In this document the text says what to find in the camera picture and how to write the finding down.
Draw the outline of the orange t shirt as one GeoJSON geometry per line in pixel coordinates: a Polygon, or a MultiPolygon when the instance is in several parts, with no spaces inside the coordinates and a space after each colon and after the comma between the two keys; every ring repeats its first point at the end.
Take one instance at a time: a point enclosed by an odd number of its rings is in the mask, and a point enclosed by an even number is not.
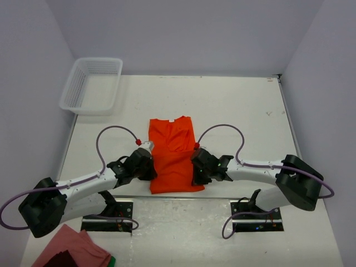
{"type": "Polygon", "coordinates": [[[151,119],[149,140],[154,143],[152,156],[157,177],[150,183],[152,194],[198,192],[203,185],[193,185],[195,134],[190,117],[169,120],[151,119]]]}

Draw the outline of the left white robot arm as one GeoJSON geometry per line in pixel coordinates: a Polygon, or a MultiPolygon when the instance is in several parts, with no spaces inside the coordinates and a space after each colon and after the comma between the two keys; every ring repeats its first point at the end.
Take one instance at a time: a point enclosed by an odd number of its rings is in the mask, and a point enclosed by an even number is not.
{"type": "Polygon", "coordinates": [[[59,224],[78,217],[112,217],[116,205],[110,190],[128,185],[133,179],[155,178],[152,149],[152,142],[144,142],[124,162],[113,161],[103,172],[63,182],[41,180],[18,208],[32,235],[41,238],[59,224]]]}

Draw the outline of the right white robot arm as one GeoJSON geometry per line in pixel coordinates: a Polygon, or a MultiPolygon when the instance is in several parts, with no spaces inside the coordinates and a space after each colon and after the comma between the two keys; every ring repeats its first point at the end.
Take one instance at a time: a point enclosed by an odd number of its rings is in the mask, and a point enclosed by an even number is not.
{"type": "Polygon", "coordinates": [[[294,155],[266,164],[248,164],[233,156],[215,157],[199,148],[191,156],[192,185],[218,182],[252,181],[271,185],[257,189],[248,202],[248,212],[256,219],[278,207],[293,205],[304,211],[314,211],[324,182],[323,176],[294,155]]]}

